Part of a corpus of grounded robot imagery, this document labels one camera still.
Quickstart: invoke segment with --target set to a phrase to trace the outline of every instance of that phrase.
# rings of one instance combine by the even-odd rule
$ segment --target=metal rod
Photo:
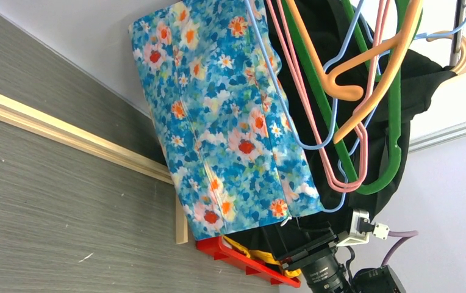
[[[466,0],[457,0],[456,4],[456,16],[454,17],[454,28],[457,28],[463,20],[466,14]],[[460,30],[454,34],[452,39],[452,46],[450,49],[450,65],[454,66],[459,60],[459,49],[461,48],[461,39],[463,36],[463,30]]]

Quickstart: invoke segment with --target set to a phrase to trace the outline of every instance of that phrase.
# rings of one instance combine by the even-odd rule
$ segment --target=red tray
[[[224,261],[234,267],[238,267],[246,272],[246,275],[255,275],[267,280],[271,285],[289,285],[299,288],[301,282],[298,278],[287,278],[281,273],[275,272],[266,267],[263,261],[256,261],[247,256],[227,247],[222,241],[222,237],[214,237],[197,241],[197,249],[207,255],[213,256],[213,259]]]

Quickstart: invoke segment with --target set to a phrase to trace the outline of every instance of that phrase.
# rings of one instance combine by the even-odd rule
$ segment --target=wooden beam
[[[0,121],[173,184],[166,166],[3,95]],[[188,223],[176,196],[176,243],[186,242]]]

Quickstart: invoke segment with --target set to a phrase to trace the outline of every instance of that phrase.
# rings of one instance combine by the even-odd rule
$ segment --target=blue floral cloth
[[[278,72],[263,2],[251,5]],[[135,21],[129,33],[197,240],[323,210],[242,1],[181,1]]]

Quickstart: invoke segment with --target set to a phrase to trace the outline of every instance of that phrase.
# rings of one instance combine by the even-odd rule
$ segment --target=yellow cloth
[[[246,247],[244,247],[242,244],[236,242],[233,239],[230,239],[226,236],[222,236],[223,239],[229,243],[231,246],[236,248],[238,251],[242,252],[245,256],[247,256],[250,259],[259,259],[266,264],[274,264],[280,267],[280,269],[283,271],[285,277],[287,278],[294,278],[299,275],[301,275],[301,270],[284,270],[281,267],[281,263],[277,260],[274,259],[273,255],[269,252],[265,251],[260,251],[260,250],[248,250]]]

